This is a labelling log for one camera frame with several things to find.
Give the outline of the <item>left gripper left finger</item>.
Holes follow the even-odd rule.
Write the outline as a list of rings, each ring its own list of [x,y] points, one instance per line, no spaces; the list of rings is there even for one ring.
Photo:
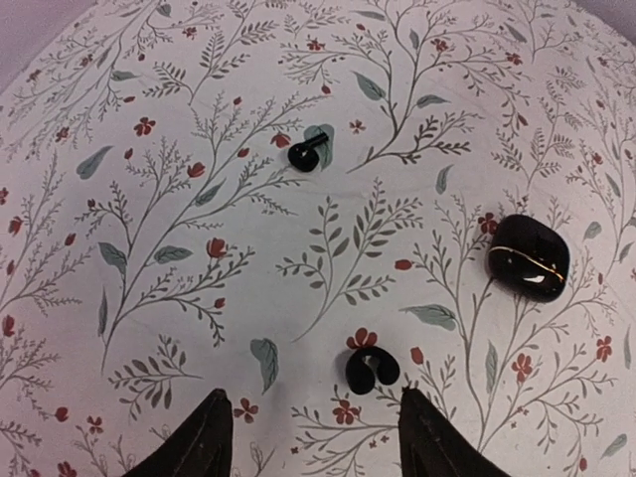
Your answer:
[[[212,390],[177,429],[125,477],[228,477],[234,418],[223,389]]]

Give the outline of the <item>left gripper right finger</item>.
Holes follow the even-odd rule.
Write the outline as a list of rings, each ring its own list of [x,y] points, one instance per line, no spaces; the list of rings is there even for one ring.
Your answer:
[[[508,477],[416,388],[403,388],[398,418],[403,477]]]

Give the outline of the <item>black ear hook earbud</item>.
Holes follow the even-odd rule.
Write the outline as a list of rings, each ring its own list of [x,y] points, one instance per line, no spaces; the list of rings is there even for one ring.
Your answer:
[[[376,383],[391,386],[398,381],[397,359],[379,347],[361,348],[347,360],[345,378],[350,391],[358,396],[370,393]]]

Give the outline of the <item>black earbud charging case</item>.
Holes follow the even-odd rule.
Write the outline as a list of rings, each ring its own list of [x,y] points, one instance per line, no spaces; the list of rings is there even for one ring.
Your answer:
[[[498,225],[486,262],[491,276],[504,287],[549,303],[565,290],[570,251],[553,229],[532,217],[514,214]]]

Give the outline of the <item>floral patterned table mat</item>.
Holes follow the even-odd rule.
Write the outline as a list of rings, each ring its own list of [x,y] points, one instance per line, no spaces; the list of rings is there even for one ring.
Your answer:
[[[320,161],[289,148],[321,132]],[[525,215],[555,301],[487,268]],[[353,394],[361,348],[400,376]],[[635,45],[573,1],[96,1],[1,92],[1,472],[399,476],[403,388],[512,476],[635,472]]]

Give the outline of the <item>black earbud with stem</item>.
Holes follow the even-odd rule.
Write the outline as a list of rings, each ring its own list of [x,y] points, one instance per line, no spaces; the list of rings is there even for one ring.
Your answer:
[[[329,141],[325,132],[311,137],[304,142],[292,145],[287,151],[287,159],[290,165],[302,173],[312,172],[319,164],[320,157],[316,148]]]

